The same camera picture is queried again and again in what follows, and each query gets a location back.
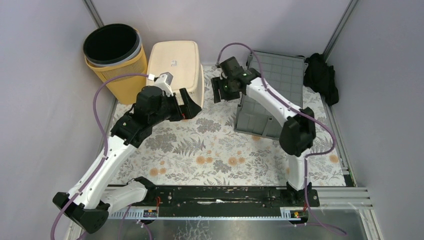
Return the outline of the cream perforated plastic basket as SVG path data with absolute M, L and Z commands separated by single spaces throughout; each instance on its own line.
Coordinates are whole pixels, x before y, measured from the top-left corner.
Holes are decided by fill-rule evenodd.
M 154 44 L 147 66 L 147 73 L 156 77 L 163 73 L 172 75 L 169 85 L 179 105 L 183 104 L 179 89 L 185 88 L 190 98 L 203 107 L 205 78 L 195 41 L 173 40 Z

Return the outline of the grey plastic storage bin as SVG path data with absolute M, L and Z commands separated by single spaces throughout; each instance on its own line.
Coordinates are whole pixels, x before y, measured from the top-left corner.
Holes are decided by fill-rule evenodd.
M 303 78 L 308 64 L 302 55 L 290 56 L 265 51 L 255 51 L 246 62 L 248 68 L 259 71 L 262 66 L 265 80 L 285 102 L 303 107 Z M 243 95 L 237 106 L 234 131 L 268 139 L 278 140 L 282 127 L 279 122 L 257 101 Z

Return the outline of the yellow bin with black liner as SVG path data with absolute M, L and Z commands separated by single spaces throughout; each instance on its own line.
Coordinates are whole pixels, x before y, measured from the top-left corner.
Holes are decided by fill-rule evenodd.
M 82 47 L 87 66 L 106 82 L 106 86 L 123 105 L 136 102 L 137 94 L 146 85 L 148 61 L 142 37 L 133 27 L 113 23 L 90 33 Z

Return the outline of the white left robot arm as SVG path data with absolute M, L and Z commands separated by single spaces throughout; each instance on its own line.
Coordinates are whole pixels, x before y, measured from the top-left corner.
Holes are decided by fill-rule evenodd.
M 56 225 L 65 215 L 81 227 L 86 234 L 97 232 L 110 214 L 140 202 L 152 204 L 155 192 L 136 181 L 105 194 L 110 180 L 123 162 L 140 147 L 162 122 L 179 122 L 196 117 L 201 111 L 185 88 L 166 92 L 158 86 L 145 86 L 137 94 L 136 102 L 115 123 L 110 135 L 104 135 L 103 151 L 97 156 L 81 179 L 67 192 L 57 192 L 52 202 L 60 212 L 50 230 L 55 238 Z

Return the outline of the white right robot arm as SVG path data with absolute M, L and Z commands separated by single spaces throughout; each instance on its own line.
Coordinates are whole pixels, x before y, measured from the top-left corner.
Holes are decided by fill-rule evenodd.
M 301 205 L 309 189 L 308 166 L 305 157 L 316 138 L 315 116 L 311 108 L 300 108 L 279 94 L 254 68 L 244 69 L 235 57 L 216 65 L 221 76 L 211 80 L 214 102 L 231 101 L 245 95 L 265 108 L 281 126 L 279 144 L 288 155 L 290 175 L 287 201 Z

